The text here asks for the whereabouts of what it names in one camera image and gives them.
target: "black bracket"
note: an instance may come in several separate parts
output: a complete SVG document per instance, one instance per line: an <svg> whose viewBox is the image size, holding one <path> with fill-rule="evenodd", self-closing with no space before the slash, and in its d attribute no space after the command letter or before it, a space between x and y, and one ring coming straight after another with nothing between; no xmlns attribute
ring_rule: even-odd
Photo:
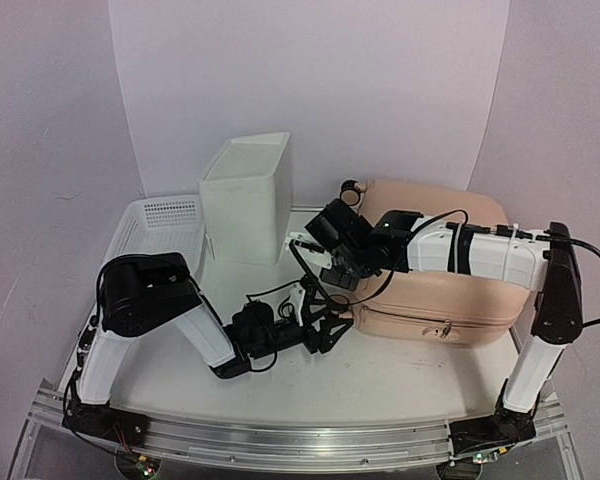
<svg viewBox="0 0 600 480"><path fill-rule="evenodd" d="M506 385L505 382L493 415L460 420L449 425L454 457L462 458L485 450L510 447L535 438L535 409L518 413L504 408L502 396Z"/></svg>
<svg viewBox="0 0 600 480"><path fill-rule="evenodd" d="M122 439L130 447L141 447L149 429L149 417L106 405L83 404L76 388L76 378L70 380L71 400L62 425L71 431L102 438L115 443Z"/></svg>

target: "white plastic container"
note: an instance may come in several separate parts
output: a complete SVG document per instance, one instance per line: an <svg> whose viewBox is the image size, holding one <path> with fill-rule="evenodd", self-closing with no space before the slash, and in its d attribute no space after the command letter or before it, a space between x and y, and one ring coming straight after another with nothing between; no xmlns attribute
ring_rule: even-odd
<svg viewBox="0 0 600 480"><path fill-rule="evenodd" d="M178 252L191 275L198 272L204 248L204 223L199 195L136 200L124 211L109 244L104 263L130 253Z"/></svg>
<svg viewBox="0 0 600 480"><path fill-rule="evenodd" d="M291 134L227 141L200 183L207 238L217 260L274 265L291 213Z"/></svg>

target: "beige cushion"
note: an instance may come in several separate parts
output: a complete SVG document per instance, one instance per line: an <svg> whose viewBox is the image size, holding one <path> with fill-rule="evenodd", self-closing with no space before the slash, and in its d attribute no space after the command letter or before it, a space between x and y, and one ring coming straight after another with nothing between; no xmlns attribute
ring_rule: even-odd
<svg viewBox="0 0 600 480"><path fill-rule="evenodd" d="M396 180L375 180L361 187L366 193L359 213L371 224L388 210L412 210L433 216L458 208L469 213L469 221L474 225L508 223L502 207L484 195ZM462 214L449 217L451 221L462 219ZM361 282L355 297L363 299L372 294L386 275ZM520 315L528 295L528 290L498 280L451 273L396 273L385 292L366 302L366 309L355 312L356 324L371 334L420 338L427 337L425 329L400 328L405 323L400 315L436 318L452 321L456 326L471 326L464 333L455 328L453 335L445 337L446 341L485 343L507 331ZM375 315L369 309L390 315Z"/></svg>

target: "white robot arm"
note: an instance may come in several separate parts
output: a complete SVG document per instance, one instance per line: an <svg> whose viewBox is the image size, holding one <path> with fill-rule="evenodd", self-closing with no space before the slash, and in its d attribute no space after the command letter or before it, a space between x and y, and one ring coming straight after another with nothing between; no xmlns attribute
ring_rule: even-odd
<svg viewBox="0 0 600 480"><path fill-rule="evenodd" d="M559 223L547 231L521 231L517 226L467 225L467 219L464 224L443 221L457 212L425 217L390 211L372 226L336 199L306 225L312 238L293 236L288 248L303 268L305 259L329 256L332 267L323 268L320 278L349 290L355 290L360 279L390 271L376 293L357 303L380 294L394 272L412 270L497 279L537 292L531 337L503 386L495 413L451 424L455 451L467 454L485 445L497 448L535 436L533 416L540 390L561 353L584 327L580 273L572 247L584 242L571 239Z"/></svg>

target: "white backdrop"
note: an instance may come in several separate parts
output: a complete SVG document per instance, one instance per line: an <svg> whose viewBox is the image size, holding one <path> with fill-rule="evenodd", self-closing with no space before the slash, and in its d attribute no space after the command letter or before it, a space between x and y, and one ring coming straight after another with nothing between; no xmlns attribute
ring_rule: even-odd
<svg viewBox="0 0 600 480"><path fill-rule="evenodd" d="M197 188L230 137L292 132L296 204L345 177L466 188L509 2L111 0L147 196Z"/></svg>

